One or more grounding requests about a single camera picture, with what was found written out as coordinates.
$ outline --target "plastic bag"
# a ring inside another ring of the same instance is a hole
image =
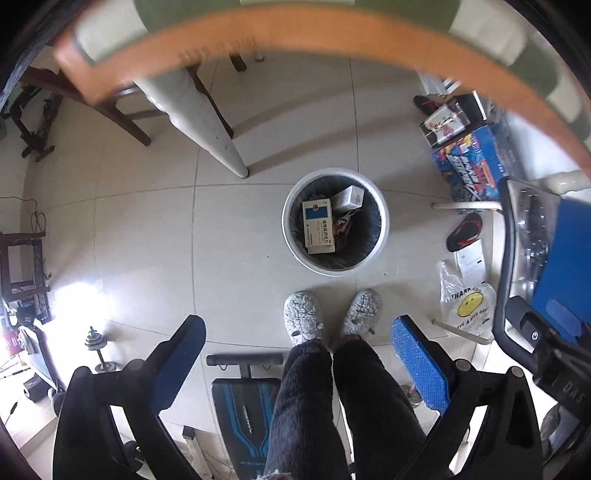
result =
[[[445,262],[439,262],[441,285],[441,319],[465,332],[490,337],[495,314],[496,293],[492,285],[466,286],[451,273]]]

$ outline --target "tile floor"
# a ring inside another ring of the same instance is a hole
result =
[[[204,65],[200,75],[235,129],[248,179],[235,177],[165,117],[138,122],[153,138],[146,148],[93,110],[64,100],[51,131],[56,151],[30,167],[26,182],[26,193],[47,215],[44,247],[57,316],[48,329],[64,380],[79,364],[96,363],[83,346],[91,324],[109,336],[107,356],[125,364],[145,358],[188,314],[199,314],[207,344],[161,417],[171,430],[199,429],[224,477],[231,470],[210,383],[238,372],[207,367],[203,359],[222,352],[287,353],[282,306],[291,292],[313,290],[330,323],[342,317],[356,290],[377,289],[385,313],[371,343],[401,383],[409,377],[389,342],[391,321],[400,314],[410,314],[454,358],[471,358],[474,349],[430,324],[439,312],[436,262],[450,257],[444,240],[458,217],[431,208],[448,190],[417,126],[417,75],[309,54],[267,53],[262,63],[246,62],[245,73],[222,59]],[[146,100],[125,102],[120,107],[132,111]],[[291,187],[325,167],[368,176],[390,210],[383,253],[351,277],[305,269],[281,233]],[[424,408],[419,416],[428,429],[433,414]],[[336,400],[335,422],[342,431]]]

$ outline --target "smiley face print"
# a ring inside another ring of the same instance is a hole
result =
[[[457,308],[458,316],[464,318],[471,315],[482,303],[482,300],[484,300],[484,296],[479,291],[473,291],[466,295],[466,298],[464,298],[462,303],[460,303],[460,306]]]

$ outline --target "person's leg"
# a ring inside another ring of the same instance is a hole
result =
[[[360,292],[333,355],[335,383],[353,436],[357,480],[392,480],[426,438],[406,395],[362,340],[380,314],[379,296]]]
[[[330,353],[319,337],[322,317],[309,292],[285,302],[285,324],[295,347],[283,372],[269,434],[265,473],[294,480],[348,480],[345,450],[333,424]]]

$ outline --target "white trash can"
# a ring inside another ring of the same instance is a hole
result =
[[[308,254],[302,202],[311,197],[330,198],[351,185],[363,188],[365,194],[363,206],[352,218],[347,244],[339,252]],[[306,175],[291,189],[281,226],[291,253],[305,267],[327,277],[341,277],[357,272],[379,255],[388,238],[390,217],[384,196],[373,182],[353,170],[326,168]]]

